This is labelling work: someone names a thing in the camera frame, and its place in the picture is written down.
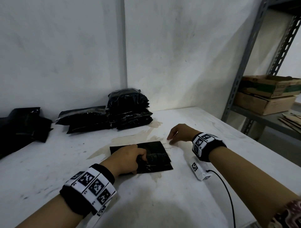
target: patterned sleeve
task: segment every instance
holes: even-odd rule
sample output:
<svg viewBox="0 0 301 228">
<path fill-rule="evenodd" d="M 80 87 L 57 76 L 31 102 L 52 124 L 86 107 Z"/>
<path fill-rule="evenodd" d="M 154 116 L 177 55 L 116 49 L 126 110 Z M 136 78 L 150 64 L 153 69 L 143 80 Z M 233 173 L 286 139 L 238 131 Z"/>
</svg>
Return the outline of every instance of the patterned sleeve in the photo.
<svg viewBox="0 0 301 228">
<path fill-rule="evenodd" d="M 301 199 L 289 202 L 274 216 L 268 228 L 301 228 Z"/>
</svg>

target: white tracking device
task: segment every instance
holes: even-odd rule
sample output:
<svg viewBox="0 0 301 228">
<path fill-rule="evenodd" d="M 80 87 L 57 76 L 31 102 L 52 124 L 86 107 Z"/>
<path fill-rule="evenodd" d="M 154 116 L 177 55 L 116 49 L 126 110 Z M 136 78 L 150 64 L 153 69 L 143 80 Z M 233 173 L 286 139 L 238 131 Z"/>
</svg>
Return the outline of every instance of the white tracking device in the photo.
<svg viewBox="0 0 301 228">
<path fill-rule="evenodd" d="M 192 169 L 198 180 L 207 180 L 209 177 L 212 176 L 211 173 L 207 173 L 206 169 L 204 169 L 204 167 L 206 167 L 205 162 L 200 161 L 196 156 L 193 156 L 189 160 L 189 164 L 190 168 Z"/>
</svg>

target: white table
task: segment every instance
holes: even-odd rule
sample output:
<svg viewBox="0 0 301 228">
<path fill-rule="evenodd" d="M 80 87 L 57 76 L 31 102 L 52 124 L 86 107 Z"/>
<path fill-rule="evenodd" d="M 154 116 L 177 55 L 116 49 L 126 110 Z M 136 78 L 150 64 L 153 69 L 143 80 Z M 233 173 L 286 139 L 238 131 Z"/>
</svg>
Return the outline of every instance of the white table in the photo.
<svg viewBox="0 0 301 228">
<path fill-rule="evenodd" d="M 153 118 L 150 126 L 78 135 L 67 135 L 63 126 L 55 125 L 46 143 L 33 142 L 0 160 L 1 227 L 19 224 L 56 196 L 67 179 L 108 156 L 109 146 L 156 140 L 164 144 L 174 169 L 117 178 L 118 194 L 96 227 L 233 227 L 230 201 L 219 178 L 198 181 L 187 164 L 193 156 L 191 143 L 167 143 L 170 129 L 178 123 L 221 137 L 231 150 L 301 194 L 300 167 L 202 109 L 158 111 Z M 254 222 L 228 188 L 237 227 Z"/>
</svg>

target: black cable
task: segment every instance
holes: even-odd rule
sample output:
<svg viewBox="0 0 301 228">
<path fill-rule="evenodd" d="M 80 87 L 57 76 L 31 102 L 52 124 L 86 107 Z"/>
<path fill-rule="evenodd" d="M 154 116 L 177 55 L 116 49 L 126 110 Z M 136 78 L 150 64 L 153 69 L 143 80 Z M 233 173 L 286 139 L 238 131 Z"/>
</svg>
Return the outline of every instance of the black cable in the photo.
<svg viewBox="0 0 301 228">
<path fill-rule="evenodd" d="M 206 172 L 210 172 L 210 171 L 211 171 L 211 172 L 214 172 L 214 173 L 221 179 L 222 183 L 224 184 L 224 186 L 225 186 L 225 188 L 226 188 L 226 190 L 227 190 L 227 193 L 228 193 L 228 195 L 229 195 L 230 202 L 231 202 L 231 207 L 232 207 L 233 224 L 234 224 L 234 228 L 236 228 L 236 225 L 235 225 L 235 216 L 234 216 L 234 207 L 233 207 L 232 199 L 231 199 L 231 196 L 230 196 L 230 192 L 228 191 L 227 186 L 226 186 L 226 184 L 224 183 L 223 179 L 222 179 L 215 171 L 213 171 L 213 170 L 206 170 Z"/>
</svg>

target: brown cardboard box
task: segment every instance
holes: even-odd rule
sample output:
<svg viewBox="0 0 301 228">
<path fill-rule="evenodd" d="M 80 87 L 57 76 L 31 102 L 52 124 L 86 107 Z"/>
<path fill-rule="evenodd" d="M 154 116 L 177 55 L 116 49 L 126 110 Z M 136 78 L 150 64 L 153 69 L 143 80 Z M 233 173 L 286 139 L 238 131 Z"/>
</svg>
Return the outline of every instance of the brown cardboard box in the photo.
<svg viewBox="0 0 301 228">
<path fill-rule="evenodd" d="M 301 79 L 272 75 L 243 76 L 239 91 L 267 98 L 298 95 Z"/>
<path fill-rule="evenodd" d="M 294 104 L 296 96 L 280 98 L 264 98 L 258 95 L 238 92 L 234 98 L 234 104 L 251 110 L 261 115 L 269 115 L 277 112 L 288 111 Z"/>
</svg>

